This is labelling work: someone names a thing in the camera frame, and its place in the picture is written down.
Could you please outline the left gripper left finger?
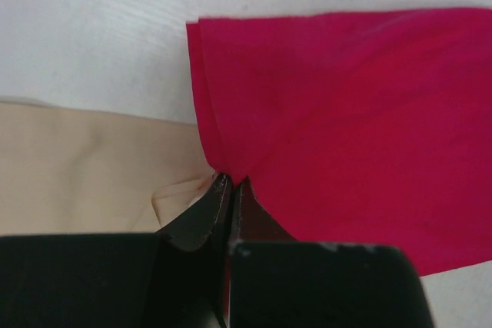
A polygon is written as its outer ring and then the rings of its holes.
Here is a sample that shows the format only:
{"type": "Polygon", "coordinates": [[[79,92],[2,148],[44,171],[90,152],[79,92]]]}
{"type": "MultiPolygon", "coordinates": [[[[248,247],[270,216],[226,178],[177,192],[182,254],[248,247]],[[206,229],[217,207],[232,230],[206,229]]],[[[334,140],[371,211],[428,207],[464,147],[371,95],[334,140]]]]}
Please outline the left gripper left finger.
{"type": "Polygon", "coordinates": [[[1,238],[3,327],[223,327],[231,179],[154,233],[1,238]]]}

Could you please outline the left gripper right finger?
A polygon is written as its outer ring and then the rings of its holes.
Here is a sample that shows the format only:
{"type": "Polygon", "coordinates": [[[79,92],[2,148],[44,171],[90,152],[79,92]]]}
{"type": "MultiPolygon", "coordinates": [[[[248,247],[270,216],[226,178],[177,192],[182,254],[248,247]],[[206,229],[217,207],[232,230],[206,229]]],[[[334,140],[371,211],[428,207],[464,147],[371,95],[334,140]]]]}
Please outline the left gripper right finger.
{"type": "Polygon", "coordinates": [[[295,240],[236,190],[229,243],[231,327],[426,327],[429,307],[397,248],[295,240]]]}

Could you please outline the magenta red t shirt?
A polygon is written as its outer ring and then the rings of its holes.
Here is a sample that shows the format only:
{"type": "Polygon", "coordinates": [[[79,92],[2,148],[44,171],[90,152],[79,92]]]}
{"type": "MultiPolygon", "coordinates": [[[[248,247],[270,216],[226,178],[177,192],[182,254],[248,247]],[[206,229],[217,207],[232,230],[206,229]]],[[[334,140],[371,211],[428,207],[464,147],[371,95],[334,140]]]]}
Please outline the magenta red t shirt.
{"type": "Polygon", "coordinates": [[[422,275],[491,259],[491,11],[186,26],[204,155],[303,241],[390,244],[422,275]]]}

